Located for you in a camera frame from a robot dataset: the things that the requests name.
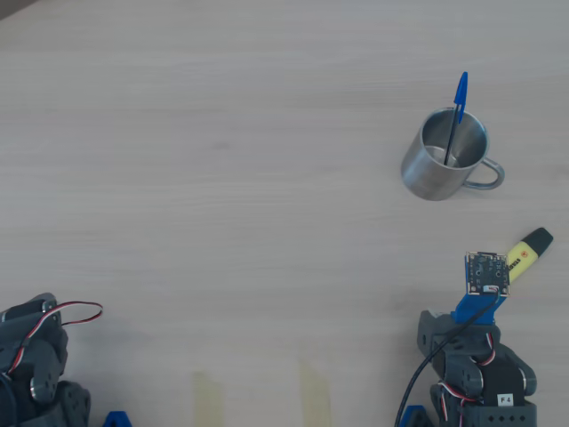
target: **red white black wire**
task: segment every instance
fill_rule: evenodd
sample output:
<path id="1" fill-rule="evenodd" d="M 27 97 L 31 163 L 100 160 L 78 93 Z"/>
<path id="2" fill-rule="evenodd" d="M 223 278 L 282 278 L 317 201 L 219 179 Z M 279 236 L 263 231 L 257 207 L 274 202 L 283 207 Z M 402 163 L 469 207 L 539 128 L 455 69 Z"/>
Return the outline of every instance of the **red white black wire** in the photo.
<path id="1" fill-rule="evenodd" d="M 82 320 L 75 320 L 72 322 L 67 322 L 67 323 L 62 323 L 62 326 L 68 326 L 68 325 L 80 325 L 83 323 L 89 323 L 89 322 L 93 322 L 94 320 L 96 320 L 97 318 L 100 318 L 103 314 L 103 306 L 100 305 L 97 302 L 85 302 L 85 301 L 70 301 L 70 302 L 64 302 L 63 304 L 57 305 L 55 307 L 53 307 L 52 309 L 48 310 L 36 323 L 36 325 L 31 329 L 31 331 L 28 332 L 28 334 L 24 337 L 24 339 L 22 340 L 22 345 L 20 346 L 20 349 L 18 350 L 18 353 L 16 354 L 16 358 L 14 359 L 12 366 L 10 367 L 10 369 L 8 369 L 8 374 L 11 374 L 21 363 L 21 361 L 24 359 L 24 351 L 26 349 L 26 345 L 28 344 L 29 340 L 37 333 L 37 331 L 42 327 L 42 325 L 44 324 L 44 322 L 50 317 L 53 316 L 55 313 L 58 313 L 60 311 L 62 311 L 63 309 L 66 309 L 67 307 L 76 307 L 76 306 L 91 306 L 91 307 L 98 307 L 99 308 L 99 312 L 97 314 L 95 314 L 94 316 L 91 316 L 90 318 L 84 318 Z"/>
<path id="2" fill-rule="evenodd" d="M 461 407 L 464 408 L 464 402 L 466 402 L 466 400 L 461 400 Z M 459 419 L 459 427 L 462 427 L 462 419 L 464 418 L 464 414 L 462 413 L 464 409 L 461 410 L 461 418 Z"/>
<path id="3" fill-rule="evenodd" d="M 476 362 L 473 358 L 470 358 L 474 363 L 476 363 L 477 365 L 481 366 L 481 367 L 486 367 L 488 365 L 490 365 L 494 359 L 496 359 L 496 350 L 494 349 L 494 339 L 492 337 L 491 333 L 487 333 L 486 334 L 486 340 L 488 341 L 488 346 L 490 347 L 490 350 L 492 350 L 492 353 L 490 353 L 490 356 L 488 357 L 488 359 L 482 361 L 482 362 Z"/>
<path id="4" fill-rule="evenodd" d="M 441 408 L 443 410 L 443 417 L 445 418 L 445 421 L 448 421 L 448 409 L 446 407 L 445 391 L 447 391 L 448 394 L 450 394 L 454 398 L 460 399 L 462 407 L 464 406 L 464 402 L 476 402 L 477 401 L 476 399 L 469 398 L 468 396 L 465 396 L 464 394 L 458 392 L 453 387 L 451 387 L 450 385 L 448 385 L 447 383 L 445 383 L 443 381 L 440 381 L 438 383 L 438 385 L 440 385 L 444 389 L 441 392 Z"/>

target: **sticker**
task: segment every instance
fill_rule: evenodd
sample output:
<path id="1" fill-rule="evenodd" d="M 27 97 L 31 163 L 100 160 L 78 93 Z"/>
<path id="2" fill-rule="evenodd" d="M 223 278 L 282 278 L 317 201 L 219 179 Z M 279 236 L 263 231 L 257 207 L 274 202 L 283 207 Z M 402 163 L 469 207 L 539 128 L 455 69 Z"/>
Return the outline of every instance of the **sticker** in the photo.
<path id="1" fill-rule="evenodd" d="M 513 407 L 514 406 L 514 395 L 513 394 L 499 394 L 498 395 L 498 406 L 499 407 Z"/>

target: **highlighter cap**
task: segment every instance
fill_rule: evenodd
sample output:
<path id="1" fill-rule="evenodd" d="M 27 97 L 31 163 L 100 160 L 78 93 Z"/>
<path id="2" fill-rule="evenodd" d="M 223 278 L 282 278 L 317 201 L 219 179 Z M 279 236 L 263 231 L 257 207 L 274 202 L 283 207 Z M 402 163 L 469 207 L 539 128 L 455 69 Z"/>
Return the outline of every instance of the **highlighter cap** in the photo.
<path id="1" fill-rule="evenodd" d="M 537 253 L 537 256 L 541 256 L 552 241 L 553 236 L 551 236 L 543 227 L 539 227 L 536 231 L 533 231 L 522 239 L 522 242 L 525 242 L 530 246 L 534 252 Z"/>

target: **circuit board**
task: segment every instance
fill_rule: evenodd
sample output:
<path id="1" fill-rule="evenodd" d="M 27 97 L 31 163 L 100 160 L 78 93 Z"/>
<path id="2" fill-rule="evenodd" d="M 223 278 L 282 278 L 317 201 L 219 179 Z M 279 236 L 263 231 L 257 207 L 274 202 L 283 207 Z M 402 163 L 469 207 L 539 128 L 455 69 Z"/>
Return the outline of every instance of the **circuit board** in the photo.
<path id="1" fill-rule="evenodd" d="M 507 255 L 467 252 L 466 285 L 469 295 L 493 294 L 497 286 L 502 296 L 509 296 Z"/>

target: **black cable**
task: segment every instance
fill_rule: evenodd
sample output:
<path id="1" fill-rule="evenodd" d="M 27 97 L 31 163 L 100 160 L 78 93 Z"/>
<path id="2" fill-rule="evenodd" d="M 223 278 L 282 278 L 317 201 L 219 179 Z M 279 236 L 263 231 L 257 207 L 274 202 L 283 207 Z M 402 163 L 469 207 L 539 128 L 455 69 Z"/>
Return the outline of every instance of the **black cable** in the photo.
<path id="1" fill-rule="evenodd" d="M 0 382 L 6 389 L 8 397 L 10 398 L 10 403 L 12 405 L 12 422 L 14 427 L 20 427 L 20 420 L 18 420 L 18 402 L 16 401 L 16 395 L 10 384 L 10 380 L 6 378 L 4 374 L 0 374 Z"/>
<path id="2" fill-rule="evenodd" d="M 454 332 L 451 332 L 449 335 L 447 335 L 446 338 L 440 344 L 438 344 L 438 346 L 432 352 L 430 352 L 428 356 L 422 361 L 422 363 L 419 365 L 419 367 L 411 377 L 411 381 L 407 385 L 407 389 L 405 390 L 403 398 L 401 399 L 401 405 L 399 406 L 399 410 L 397 411 L 397 418 L 395 419 L 395 427 L 399 427 L 399 424 L 401 423 L 401 418 L 403 417 L 403 411 L 405 410 L 405 405 L 407 404 L 407 400 L 409 399 L 409 394 L 411 394 L 411 390 L 413 389 L 413 386 L 415 385 L 417 378 L 419 378 L 419 375 L 421 374 L 425 366 L 430 363 L 430 361 L 436 356 L 438 352 L 441 351 L 441 349 L 443 349 L 443 347 L 446 346 L 446 344 L 448 344 L 452 339 L 456 338 L 458 335 L 462 334 L 467 327 L 469 327 L 479 318 L 484 316 L 484 314 L 487 311 L 489 311 L 494 305 L 496 305 L 496 303 L 500 300 L 500 297 L 501 297 L 500 291 L 498 290 L 496 291 L 496 297 L 493 299 L 490 305 L 484 307 L 477 314 L 469 318 L 466 321 L 466 323 L 457 327 L 454 330 Z"/>

